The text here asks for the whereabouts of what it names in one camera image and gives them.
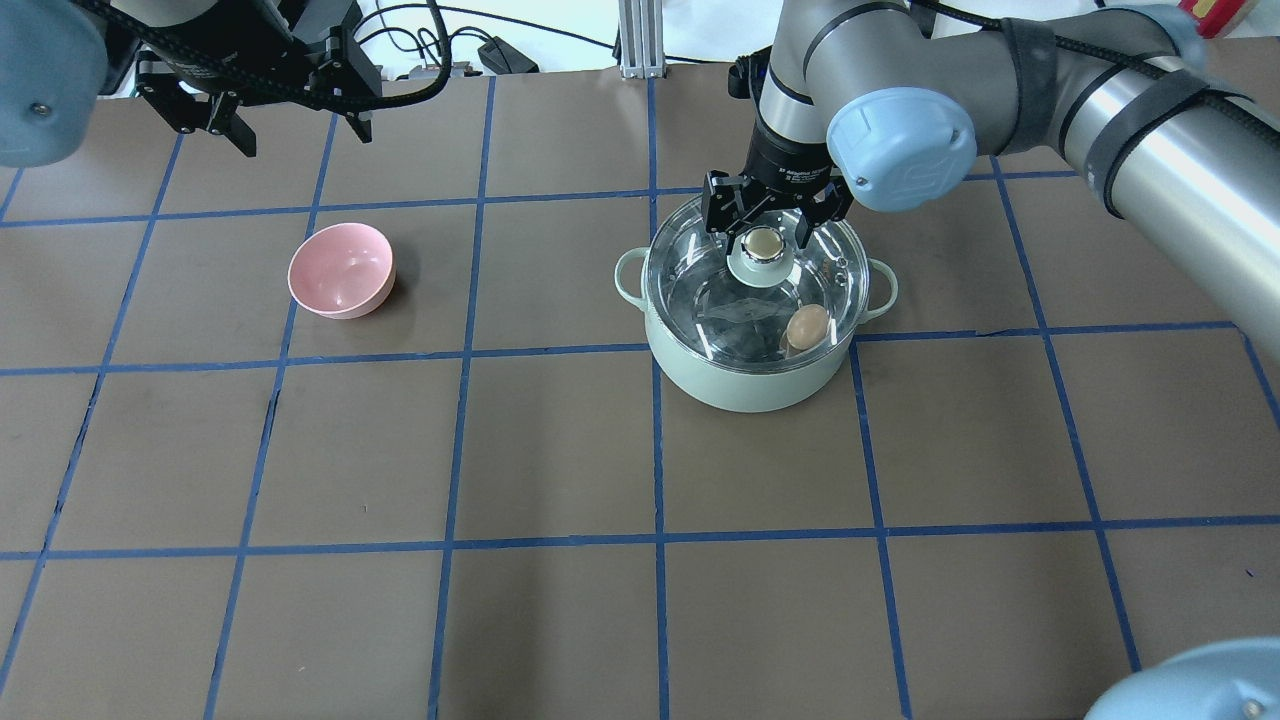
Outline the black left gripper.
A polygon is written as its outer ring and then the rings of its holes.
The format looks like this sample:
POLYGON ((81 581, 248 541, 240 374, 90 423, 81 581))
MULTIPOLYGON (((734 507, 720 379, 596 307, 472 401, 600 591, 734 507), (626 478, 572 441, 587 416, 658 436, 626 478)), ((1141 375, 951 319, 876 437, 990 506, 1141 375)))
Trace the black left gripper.
POLYGON ((332 96, 381 97, 378 68, 339 26, 338 1, 133 1, 131 17, 183 47, 145 41, 138 95, 177 133, 201 129, 246 158, 259 145, 241 101, 280 100, 268 85, 302 94, 314 78, 312 88, 332 96))

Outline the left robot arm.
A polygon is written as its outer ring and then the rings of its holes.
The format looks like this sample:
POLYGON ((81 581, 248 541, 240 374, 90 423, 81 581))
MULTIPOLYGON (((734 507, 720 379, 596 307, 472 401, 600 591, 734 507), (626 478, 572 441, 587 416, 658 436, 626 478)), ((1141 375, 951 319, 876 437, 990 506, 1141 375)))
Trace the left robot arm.
POLYGON ((3 165, 45 167, 84 141, 100 97, 133 76, 136 92, 178 133, 205 131, 257 152, 241 108, 278 94, 198 56, 285 88, 370 100, 381 78, 355 38, 356 1, 115 1, 180 45, 157 47, 73 1, 5 1, 1 20, 3 165))

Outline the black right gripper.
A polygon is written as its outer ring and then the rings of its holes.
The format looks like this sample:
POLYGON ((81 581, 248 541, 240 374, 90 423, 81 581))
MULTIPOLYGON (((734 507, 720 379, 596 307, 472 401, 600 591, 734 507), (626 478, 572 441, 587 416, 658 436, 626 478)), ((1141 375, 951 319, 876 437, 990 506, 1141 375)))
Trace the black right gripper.
POLYGON ((842 222, 854 196, 833 181, 823 143, 800 143, 756 120, 745 160, 745 176, 709 170, 701 186, 701 227, 708 234, 739 236, 749 211, 797 209, 796 249, 806 249, 814 231, 842 222))

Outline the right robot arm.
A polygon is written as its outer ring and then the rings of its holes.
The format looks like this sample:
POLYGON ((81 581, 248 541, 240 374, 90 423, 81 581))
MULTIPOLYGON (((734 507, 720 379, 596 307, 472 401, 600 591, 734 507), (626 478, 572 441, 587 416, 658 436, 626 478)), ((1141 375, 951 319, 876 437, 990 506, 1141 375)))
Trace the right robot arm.
POLYGON ((928 38, 914 1, 786 1, 774 41, 732 70, 756 122, 745 168, 712 172, 707 231, 773 210, 800 236, 851 205, 909 211, 979 156, 1052 149, 1258 348, 1279 348, 1277 118, 1204 70, 1178 6, 1057 20, 965 15, 928 38))

